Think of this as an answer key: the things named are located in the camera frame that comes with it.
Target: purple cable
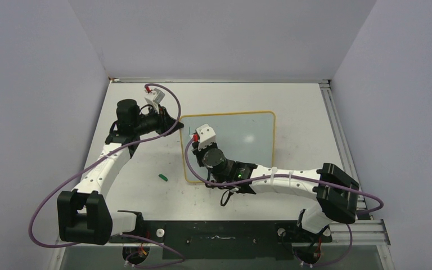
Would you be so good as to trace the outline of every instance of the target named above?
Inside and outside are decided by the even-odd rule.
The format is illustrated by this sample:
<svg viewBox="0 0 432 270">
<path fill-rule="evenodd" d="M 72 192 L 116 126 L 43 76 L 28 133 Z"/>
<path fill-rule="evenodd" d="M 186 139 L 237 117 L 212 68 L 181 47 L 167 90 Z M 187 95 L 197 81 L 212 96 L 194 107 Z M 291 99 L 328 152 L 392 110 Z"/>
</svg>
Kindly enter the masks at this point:
<svg viewBox="0 0 432 270">
<path fill-rule="evenodd" d="M 190 160 L 188 158 L 188 149 L 190 148 L 192 143 L 192 140 L 190 140 L 188 142 L 188 144 L 186 145 L 186 148 L 184 149 L 184 160 L 186 161 L 186 165 L 188 166 L 188 169 L 190 169 L 191 173 L 198 178 L 200 181 L 209 184 L 211 186 L 215 186 L 215 187 L 228 187 L 228 186 L 236 186 L 236 185 L 240 185 L 240 184 L 244 184 L 244 183 L 248 183 L 251 181 L 255 181 L 255 180 L 263 180 L 263 179 L 268 179 L 271 177 L 271 175 L 265 175 L 265 176 L 259 176 L 259 177 L 254 177 L 254 178 L 249 178 L 249 179 L 245 179 L 245 180 L 240 180 L 240 181 L 236 181 L 236 182 L 231 182 L 231 183 L 214 183 L 214 182 L 209 182 L 206 179 L 204 179 L 203 177 L 199 176 L 195 170 L 193 169 L 193 167 L 190 164 Z M 298 179 L 301 181 L 307 181 L 307 182 L 312 182 L 312 183 L 316 183 L 316 184 L 321 184 L 324 186 L 329 186 L 329 187 L 334 187 L 334 188 L 338 188 L 340 190 L 344 190 L 344 191 L 348 191 L 351 193 L 355 193 L 357 195 L 362 195 L 365 197 L 369 197 L 371 199 L 376 200 L 377 202 L 379 202 L 379 206 L 372 208 L 372 209 L 368 209 L 368 210 L 364 210 L 364 211 L 359 211 L 357 212 L 357 214 L 367 214 L 367 213 L 371 213 L 377 210 L 380 210 L 384 203 L 383 201 L 378 198 L 377 196 L 374 196 L 372 194 L 360 191 L 360 190 L 354 190 L 352 188 L 348 188 L 348 187 L 344 187 L 344 186 L 340 186 L 338 184 L 333 184 L 333 183 L 329 183 L 329 182 L 325 182 L 322 180 L 314 180 L 314 179 L 310 179 L 310 178 L 306 178 L 306 177 L 301 177 L 301 176 L 297 176 L 297 175 L 288 175 L 288 174 L 274 174 L 274 177 L 287 177 L 287 178 L 294 178 L 294 179 Z"/>
<path fill-rule="evenodd" d="M 169 251 L 171 251 L 171 252 L 173 252 L 173 253 L 175 253 L 176 255 L 178 255 L 178 256 L 181 257 L 181 260 L 175 260 L 175 261 L 173 261 L 173 262 L 169 262 L 169 263 L 162 263 L 162 264 L 149 265 L 149 266 L 135 265 L 135 266 L 134 266 L 135 268 L 153 269 L 153 268 L 159 268 L 159 267 L 171 266 L 172 264 L 182 263 L 182 262 L 184 262 L 184 261 L 186 260 L 185 256 L 183 256 L 183 254 L 177 252 L 176 250 L 172 249 L 172 248 L 169 247 L 169 246 L 165 246 L 165 245 L 163 245 L 163 244 L 161 244 L 161 243 L 158 243 L 158 242 L 156 242 L 156 241 L 153 241 L 153 240 L 151 240 L 151 239 L 144 238 L 144 237 L 141 237 L 141 236 L 136 236 L 136 235 L 120 235 L 120 236 L 128 237 L 128 238 L 134 238 L 134 239 L 139 239 L 139 240 L 142 240 L 142 241 L 145 241 L 145 242 L 148 242 L 148 243 L 155 244 L 155 245 L 157 245 L 157 246 L 161 246 L 162 248 L 167 249 L 167 250 L 169 250 Z M 128 255 L 128 256 L 125 258 L 125 264 L 127 263 L 128 259 L 130 259 L 133 255 L 135 255 L 135 254 L 137 254 L 137 253 L 138 253 L 138 251 L 133 252 L 133 253 L 131 253 L 130 255 Z"/>
<path fill-rule="evenodd" d="M 173 130 L 174 127 L 176 127 L 176 125 L 178 124 L 179 121 L 179 117 L 181 116 L 181 105 L 179 104 L 179 100 L 176 97 L 176 95 L 167 87 L 157 84 L 157 83 L 147 83 L 145 84 L 145 88 L 150 87 L 150 86 L 154 86 L 154 87 L 159 87 L 162 88 L 164 90 L 166 90 L 168 93 L 170 93 L 170 95 L 172 95 L 174 97 L 174 100 L 176 101 L 176 104 L 178 105 L 178 116 L 176 117 L 176 121 L 174 122 L 174 124 L 164 133 L 155 136 L 155 137 L 151 137 L 148 139 L 141 139 L 139 141 L 136 142 L 131 142 L 128 143 L 126 145 L 122 145 L 120 147 L 118 147 L 117 149 L 111 151 L 108 153 L 108 156 L 113 155 L 114 153 L 127 148 L 128 146 L 131 145 L 136 145 L 142 142 L 149 142 L 149 141 L 153 141 L 156 140 L 158 138 L 161 138 L 163 136 L 166 136 L 168 133 L 170 133 L 171 130 Z M 64 183 L 60 184 L 58 187 L 56 187 L 49 195 L 47 195 L 47 197 L 44 198 L 44 200 L 39 204 L 39 206 L 37 207 L 37 209 L 35 210 L 34 214 L 32 215 L 30 222 L 29 222 L 29 228 L 28 228 L 28 234 L 29 234 L 29 238 L 32 242 L 34 242 L 34 244 L 41 246 L 43 248 L 49 248 L 49 249 L 57 249 L 57 248 L 65 248 L 67 246 L 73 246 L 76 245 L 78 243 L 67 243 L 67 244 L 60 244 L 60 245 L 49 245 L 49 244 L 44 244 L 42 242 L 40 242 L 39 240 L 37 240 L 34 236 L 34 233 L 32 233 L 32 226 L 34 225 L 34 221 L 35 218 L 37 217 L 37 214 L 39 214 L 40 210 L 44 207 L 44 205 L 46 204 L 46 202 L 55 194 L 57 193 L 57 191 L 59 191 L 61 188 L 63 188 L 66 184 L 70 183 L 72 180 L 76 179 L 77 177 L 82 176 L 84 173 L 88 172 L 89 170 L 93 169 L 95 166 L 97 166 L 100 162 L 104 161 L 107 157 L 104 156 L 101 159 L 95 161 L 93 164 L 91 164 L 90 166 L 86 167 L 83 171 L 76 173 L 75 175 L 71 176 L 69 179 L 67 179 Z"/>
<path fill-rule="evenodd" d="M 349 253 L 350 253 L 350 251 L 352 250 L 353 235 L 352 235 L 352 229 L 350 229 L 349 224 L 346 224 L 346 225 L 347 225 L 347 228 L 349 229 L 349 234 L 350 234 L 350 244 L 349 244 L 349 247 L 347 248 L 347 250 L 345 251 L 345 253 L 344 253 L 342 256 L 340 256 L 339 258 L 337 258 L 337 259 L 335 259 L 335 260 L 331 260 L 330 262 L 312 264 L 312 267 L 318 267 L 318 266 L 329 266 L 329 265 L 331 265 L 331 264 L 338 263 L 339 261 L 341 261 L 342 259 L 344 259 L 344 258 L 345 258 Z M 299 259 L 299 257 L 297 257 L 297 253 L 294 253 L 294 255 L 295 255 L 295 257 L 297 258 L 297 260 L 299 260 L 300 262 L 302 262 L 302 260 Z M 308 264 L 308 263 L 306 263 L 306 262 L 303 262 L 303 263 L 304 263 L 304 265 L 306 265 L 306 266 L 311 266 L 310 264 Z"/>
</svg>

